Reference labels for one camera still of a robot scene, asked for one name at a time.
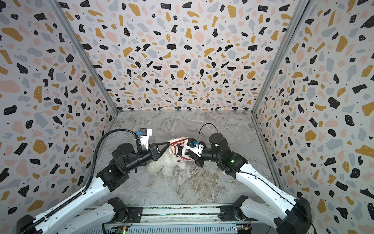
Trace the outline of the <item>red white striped knit sweater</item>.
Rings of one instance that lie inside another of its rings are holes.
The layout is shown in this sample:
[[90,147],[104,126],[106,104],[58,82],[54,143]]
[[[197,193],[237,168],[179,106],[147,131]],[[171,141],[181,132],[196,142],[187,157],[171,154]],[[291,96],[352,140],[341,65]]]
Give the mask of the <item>red white striped knit sweater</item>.
[[194,161],[193,159],[189,158],[186,154],[185,154],[185,151],[186,149],[184,148],[184,144],[185,142],[187,141],[187,139],[189,139],[188,137],[186,136],[183,136],[183,137],[179,137],[179,138],[175,138],[175,139],[172,139],[170,140],[170,146],[169,146],[169,152],[182,159],[182,160],[186,160],[186,161]]

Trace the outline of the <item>white plush teddy bear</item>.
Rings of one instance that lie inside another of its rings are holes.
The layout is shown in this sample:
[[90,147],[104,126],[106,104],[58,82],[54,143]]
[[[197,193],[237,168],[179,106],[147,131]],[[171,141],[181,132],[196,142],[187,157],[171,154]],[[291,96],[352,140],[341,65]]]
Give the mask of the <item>white plush teddy bear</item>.
[[161,173],[163,176],[173,177],[175,175],[174,170],[184,170],[188,161],[174,153],[172,146],[169,146],[158,161],[151,161],[148,164],[148,173],[152,175]]

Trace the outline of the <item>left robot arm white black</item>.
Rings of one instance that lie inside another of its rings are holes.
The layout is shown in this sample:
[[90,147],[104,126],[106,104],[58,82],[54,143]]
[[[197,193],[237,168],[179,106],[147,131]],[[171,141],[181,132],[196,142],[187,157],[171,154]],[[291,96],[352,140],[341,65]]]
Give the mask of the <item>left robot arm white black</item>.
[[35,217],[26,215],[16,224],[17,234],[55,234],[68,221],[98,199],[113,192],[129,179],[129,172],[149,161],[157,161],[170,146],[169,142],[151,144],[135,152],[133,145],[124,143],[112,152],[109,165],[91,175],[84,188],[64,202]]

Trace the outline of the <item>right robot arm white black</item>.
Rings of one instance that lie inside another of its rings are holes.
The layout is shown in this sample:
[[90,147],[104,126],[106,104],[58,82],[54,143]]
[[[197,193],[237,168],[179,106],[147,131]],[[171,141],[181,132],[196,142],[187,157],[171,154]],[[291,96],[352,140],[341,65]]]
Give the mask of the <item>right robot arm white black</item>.
[[209,146],[193,138],[185,141],[186,154],[195,164],[215,162],[225,174],[247,186],[265,204],[240,196],[232,205],[227,219],[244,221],[255,219],[279,234],[306,234],[313,227],[310,203],[305,198],[295,198],[262,176],[244,157],[232,151],[221,133],[209,137]]

